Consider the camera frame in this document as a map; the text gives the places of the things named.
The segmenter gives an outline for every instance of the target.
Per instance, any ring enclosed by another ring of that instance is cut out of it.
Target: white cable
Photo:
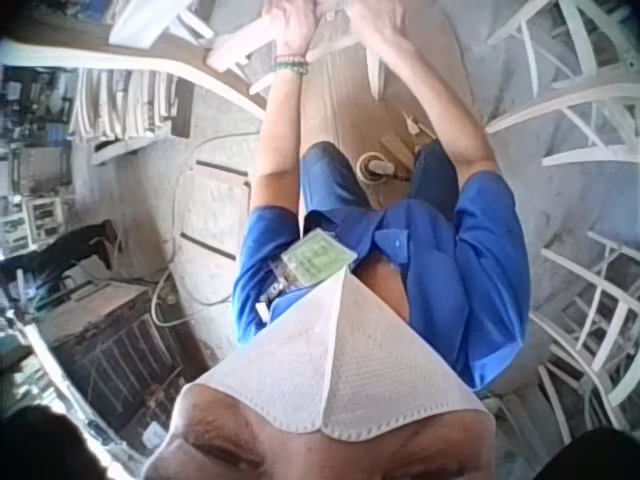
[[[226,140],[229,138],[242,138],[242,137],[250,137],[250,136],[257,136],[259,135],[260,132],[246,132],[246,133],[233,133],[233,134],[228,134],[228,135],[219,135],[216,137],[212,137],[209,138],[201,143],[199,143],[198,145],[196,145],[190,152],[189,154],[185,157],[187,160],[189,158],[191,158],[200,148],[204,147],[205,145],[208,145],[209,143],[218,141],[218,140]],[[204,302],[201,302],[200,300],[198,300],[193,294],[191,294],[189,292],[189,290],[185,287],[185,291],[187,291],[189,293],[189,296],[195,300],[197,303],[200,303],[201,305],[204,305],[205,308],[194,312],[190,315],[187,315],[179,320],[174,320],[172,322],[161,322],[160,320],[158,320],[158,316],[156,313],[156,307],[157,307],[157,303],[158,303],[158,296],[160,294],[160,290],[162,289],[162,286],[164,285],[164,282],[167,280],[167,278],[169,277],[169,274],[171,273],[171,265],[173,264],[175,257],[176,257],[176,236],[178,235],[178,233],[176,232],[176,219],[178,217],[177,214],[177,205],[178,205],[178,192],[180,189],[180,184],[182,183],[182,178],[189,172],[189,168],[185,168],[182,170],[182,172],[180,172],[180,174],[178,175],[178,178],[176,179],[176,184],[173,190],[173,204],[172,204],[172,215],[171,215],[171,255],[169,255],[169,261],[167,262],[167,269],[164,272],[164,274],[162,275],[162,277],[160,278],[160,280],[158,281],[158,284],[156,285],[156,288],[153,292],[153,296],[151,297],[151,319],[153,320],[153,323],[155,323],[156,325],[160,326],[160,327],[174,327],[176,325],[180,325],[182,323],[185,322],[189,322],[192,319],[194,319],[195,317],[201,315],[202,313],[206,312],[207,310],[209,310],[212,307],[216,307],[218,305],[222,305],[225,304],[227,302],[229,302],[229,300],[231,299],[231,294],[227,295],[226,297],[224,297],[221,300],[218,300],[216,302],[210,303],[210,304],[206,304]]]

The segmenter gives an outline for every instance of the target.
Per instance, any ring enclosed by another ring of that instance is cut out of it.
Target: bracelet
[[[305,76],[309,73],[309,64],[307,62],[276,62],[273,65],[273,71],[277,72],[278,70],[289,70],[300,76]]]
[[[307,57],[305,55],[276,55],[273,63],[307,63]]]

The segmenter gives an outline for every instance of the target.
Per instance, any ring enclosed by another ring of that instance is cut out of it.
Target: face mask
[[[196,383],[290,433],[361,442],[456,410],[486,411],[440,356],[346,269]]]

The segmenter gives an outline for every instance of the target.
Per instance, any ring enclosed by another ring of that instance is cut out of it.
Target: eye
[[[239,455],[225,448],[214,447],[208,449],[207,454],[235,468],[241,468],[246,465],[246,462]]]
[[[218,445],[192,445],[195,449],[200,450],[204,455],[212,457],[230,467],[238,470],[258,470],[261,467],[260,462],[250,460],[245,456],[234,452],[229,448]]]

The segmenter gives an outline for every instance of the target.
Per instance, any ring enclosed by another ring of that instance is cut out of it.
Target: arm
[[[315,1],[274,0],[270,16],[278,55],[304,57],[315,33]],[[277,206],[298,212],[300,200],[300,96],[302,77],[288,70],[275,75],[258,140],[251,210]]]
[[[438,72],[405,39],[397,27],[402,10],[398,0],[352,0],[349,15],[354,32],[367,48],[409,87],[431,123],[464,184],[479,171],[498,171],[484,129]]]

